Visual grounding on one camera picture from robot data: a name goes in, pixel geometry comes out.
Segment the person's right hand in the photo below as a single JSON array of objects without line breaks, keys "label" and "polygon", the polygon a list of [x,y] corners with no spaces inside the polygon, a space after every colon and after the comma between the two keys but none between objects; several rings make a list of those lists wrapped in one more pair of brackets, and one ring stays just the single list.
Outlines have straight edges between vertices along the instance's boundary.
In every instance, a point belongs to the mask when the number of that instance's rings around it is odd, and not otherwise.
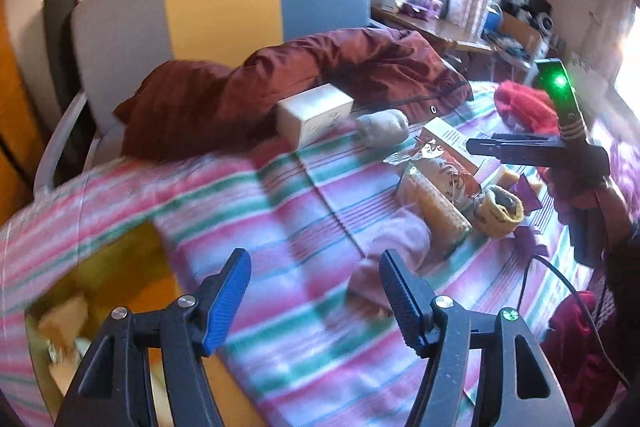
[{"label": "person's right hand", "polygon": [[542,179],[563,225],[574,225],[578,213],[587,213],[587,239],[596,254],[610,251],[632,235],[634,225],[627,204],[612,180],[587,186],[574,173],[551,168],[544,169]]}]

